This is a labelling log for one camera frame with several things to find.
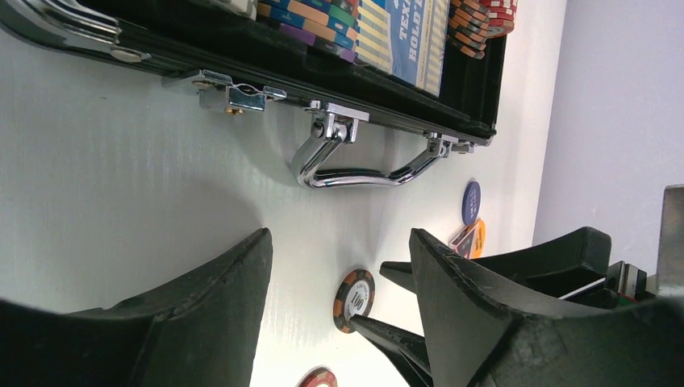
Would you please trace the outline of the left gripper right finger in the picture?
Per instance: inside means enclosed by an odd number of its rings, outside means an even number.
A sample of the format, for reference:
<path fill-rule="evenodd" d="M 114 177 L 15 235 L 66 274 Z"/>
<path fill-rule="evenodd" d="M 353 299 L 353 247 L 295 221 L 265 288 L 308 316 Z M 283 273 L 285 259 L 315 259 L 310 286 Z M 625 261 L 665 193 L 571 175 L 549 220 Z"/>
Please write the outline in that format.
<path fill-rule="evenodd" d="M 409 245 L 434 385 L 682 385 L 681 298 L 603 310 L 519 285 L 423 229 Z"/>

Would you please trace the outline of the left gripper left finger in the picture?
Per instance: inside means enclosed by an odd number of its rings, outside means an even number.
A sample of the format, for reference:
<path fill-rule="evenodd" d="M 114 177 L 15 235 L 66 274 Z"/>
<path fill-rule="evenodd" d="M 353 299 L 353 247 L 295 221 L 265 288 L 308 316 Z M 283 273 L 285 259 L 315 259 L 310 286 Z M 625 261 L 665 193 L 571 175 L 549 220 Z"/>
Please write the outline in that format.
<path fill-rule="evenodd" d="M 109 309 L 1 303 L 4 386 L 247 386 L 273 259 L 261 228 Z"/>

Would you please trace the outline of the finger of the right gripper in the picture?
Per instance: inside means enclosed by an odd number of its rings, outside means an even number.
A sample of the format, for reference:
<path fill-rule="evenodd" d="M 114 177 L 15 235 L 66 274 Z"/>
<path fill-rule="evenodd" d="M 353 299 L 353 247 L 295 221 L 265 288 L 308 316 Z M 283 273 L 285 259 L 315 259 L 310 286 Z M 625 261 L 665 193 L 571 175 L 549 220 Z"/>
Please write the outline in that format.
<path fill-rule="evenodd" d="M 423 336 L 359 314 L 352 316 L 350 323 L 386 356 L 409 386 L 433 386 Z"/>

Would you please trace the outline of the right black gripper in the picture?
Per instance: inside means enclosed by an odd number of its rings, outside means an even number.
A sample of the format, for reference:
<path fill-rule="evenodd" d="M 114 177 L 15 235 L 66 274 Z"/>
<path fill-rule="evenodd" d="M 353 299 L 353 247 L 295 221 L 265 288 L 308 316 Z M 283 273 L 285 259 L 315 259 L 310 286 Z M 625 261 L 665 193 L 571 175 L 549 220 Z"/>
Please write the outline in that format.
<path fill-rule="evenodd" d="M 608 267 L 611 246 L 608 234 L 580 227 L 536 246 L 468 262 L 537 292 L 603 309 L 654 297 L 682 298 L 683 186 L 669 185 L 664 190 L 653 275 L 624 261 Z"/>

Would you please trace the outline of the orange black poker chip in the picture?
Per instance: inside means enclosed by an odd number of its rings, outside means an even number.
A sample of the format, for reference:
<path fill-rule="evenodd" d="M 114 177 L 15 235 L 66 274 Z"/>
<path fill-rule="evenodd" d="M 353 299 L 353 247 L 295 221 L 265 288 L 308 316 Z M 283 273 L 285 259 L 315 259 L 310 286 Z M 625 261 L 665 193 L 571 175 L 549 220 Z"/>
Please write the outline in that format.
<path fill-rule="evenodd" d="M 371 272 L 363 268 L 352 270 L 340 283 L 334 298 L 332 317 L 336 328 L 345 334 L 353 333 L 351 317 L 357 314 L 367 317 L 374 298 L 375 281 Z"/>

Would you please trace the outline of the red triangular all-in button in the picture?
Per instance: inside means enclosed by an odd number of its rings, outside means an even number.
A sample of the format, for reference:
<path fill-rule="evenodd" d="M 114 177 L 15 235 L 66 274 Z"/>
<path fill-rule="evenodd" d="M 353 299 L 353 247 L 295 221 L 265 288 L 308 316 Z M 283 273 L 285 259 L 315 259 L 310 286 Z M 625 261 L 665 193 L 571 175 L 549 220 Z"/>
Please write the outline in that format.
<path fill-rule="evenodd" d="M 469 259 L 473 250 L 477 225 L 474 223 L 463 227 L 451 238 L 448 245 L 460 257 Z"/>

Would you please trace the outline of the red poker chip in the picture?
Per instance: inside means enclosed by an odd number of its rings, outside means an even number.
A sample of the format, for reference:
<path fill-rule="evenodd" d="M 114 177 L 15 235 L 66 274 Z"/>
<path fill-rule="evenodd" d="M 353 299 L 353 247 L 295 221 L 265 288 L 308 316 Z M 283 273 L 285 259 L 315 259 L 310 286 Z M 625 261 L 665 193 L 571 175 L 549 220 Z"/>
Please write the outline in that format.
<path fill-rule="evenodd" d="M 299 387 L 337 387 L 336 375 L 328 368 L 317 368 L 309 372 L 299 383 Z"/>

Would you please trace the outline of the blue small blind button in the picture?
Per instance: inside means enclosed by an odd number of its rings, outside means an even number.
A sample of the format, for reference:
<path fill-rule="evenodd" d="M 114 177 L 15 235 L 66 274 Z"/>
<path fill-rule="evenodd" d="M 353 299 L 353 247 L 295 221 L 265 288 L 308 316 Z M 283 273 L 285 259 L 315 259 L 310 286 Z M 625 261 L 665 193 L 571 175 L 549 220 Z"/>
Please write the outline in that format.
<path fill-rule="evenodd" d="M 461 203 L 461 218 L 466 226 L 470 226 L 478 219 L 481 206 L 482 192 L 480 184 L 471 180 L 465 187 Z"/>

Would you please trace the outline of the blue striped card box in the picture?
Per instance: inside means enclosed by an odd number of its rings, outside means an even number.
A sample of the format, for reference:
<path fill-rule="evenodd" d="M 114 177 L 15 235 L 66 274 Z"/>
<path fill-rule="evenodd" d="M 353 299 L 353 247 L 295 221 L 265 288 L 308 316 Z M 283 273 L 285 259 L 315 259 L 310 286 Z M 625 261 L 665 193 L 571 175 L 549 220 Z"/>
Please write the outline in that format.
<path fill-rule="evenodd" d="M 357 62 L 440 95 L 449 1 L 360 1 Z"/>

